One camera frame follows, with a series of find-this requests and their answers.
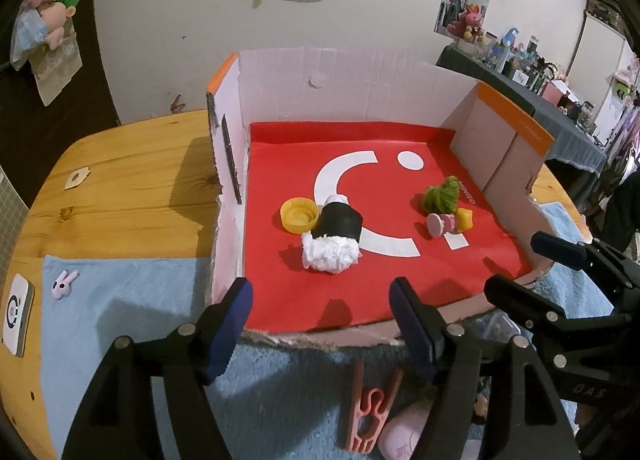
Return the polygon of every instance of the blue towel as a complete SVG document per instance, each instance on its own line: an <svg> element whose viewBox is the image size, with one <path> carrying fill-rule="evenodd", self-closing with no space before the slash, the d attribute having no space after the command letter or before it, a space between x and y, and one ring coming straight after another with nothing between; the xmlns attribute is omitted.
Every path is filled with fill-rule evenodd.
<svg viewBox="0 0 640 460"><path fill-rule="evenodd" d="M574 242L580 239L561 204L543 209L558 235ZM63 269L80 272L69 297L56 301L45 293L42 301L40 379L58 457L84 391L113 339L122 334L137 342L156 339L181 323L195 321L204 308L208 268L209 259L45 258L45 290ZM564 306L569 317L611 310L586 275L562 265L554 265L537 290ZM226 373L206 388L233 458L361 459L341 449L351 399L351 363L356 360L365 361L365 386L385 386L391 370L406 364L407 357L403 347L326 353L239 344ZM168 460L178 460L162 379L154 379L153 388L162 449ZM417 392L406 380L391 416L416 400ZM382 456L375 450L370 458Z"/></svg>

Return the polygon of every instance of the black strip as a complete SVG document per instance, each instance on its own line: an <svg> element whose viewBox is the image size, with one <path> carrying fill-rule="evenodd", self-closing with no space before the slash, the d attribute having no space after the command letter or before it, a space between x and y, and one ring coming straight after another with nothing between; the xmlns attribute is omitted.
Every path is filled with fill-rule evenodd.
<svg viewBox="0 0 640 460"><path fill-rule="evenodd" d="M226 116L222 116L222 138L225 142L226 164L231 174L231 182L234 185L234 193L238 204L242 204L240 196L240 183L238 182L238 173L236 172L236 162L234 161L234 153L231 149L231 139L229 138L229 128L226 126Z"/></svg>
<svg viewBox="0 0 640 460"><path fill-rule="evenodd" d="M362 215L349 204L331 202L322 208L318 225L311 231L313 238L342 236L360 243Z"/></svg>
<svg viewBox="0 0 640 460"><path fill-rule="evenodd" d="M15 303L15 310L18 310L18 298L13 295L9 298L9 302L6 304L6 323L9 328L13 328L15 326L16 321L18 320L18 316L16 315L13 321L9 321L9 307L11 306L11 302Z"/></svg>
<svg viewBox="0 0 640 460"><path fill-rule="evenodd" d="M580 34L578 35L578 41L575 42L574 53L571 55L571 61L569 62L569 67L566 69L567 74L571 72L572 66L574 66L575 56L578 54L578 49L580 49L580 42L582 41L582 35L584 34L584 26L587 23L587 9L585 6L584 9L584 17L582 18L582 27L580 28Z"/></svg>
<svg viewBox="0 0 640 460"><path fill-rule="evenodd" d="M209 114L209 127L218 128L220 124L216 116L216 103L211 92L207 92L207 113Z"/></svg>

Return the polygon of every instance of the white curved stripe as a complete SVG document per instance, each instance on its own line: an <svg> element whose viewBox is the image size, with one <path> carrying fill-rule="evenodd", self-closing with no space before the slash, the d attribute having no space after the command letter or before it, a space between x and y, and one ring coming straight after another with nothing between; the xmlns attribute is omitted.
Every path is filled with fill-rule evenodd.
<svg viewBox="0 0 640 460"><path fill-rule="evenodd" d="M415 246L413 239L379 235L364 227L360 235L360 249L379 255L395 256L398 258L415 258L420 256L420 251L418 247Z"/></svg>
<svg viewBox="0 0 640 460"><path fill-rule="evenodd" d="M329 195L337 195L338 182L340 177L348 169L359 164L377 163L373 151L352 151L345 153L326 163L314 184L314 200L318 205L324 205ZM398 258L414 258L420 256L418 247L415 246L411 238L393 238L391 236L379 235L367 228L362 228L360 235L360 249L370 251L379 255L393 256Z"/></svg>
<svg viewBox="0 0 640 460"><path fill-rule="evenodd" d="M318 173L314 184L314 200L316 204L324 205L329 195L337 195L338 181L345 171L359 164L374 164L377 162L378 160L373 151L352 151L326 163Z"/></svg>

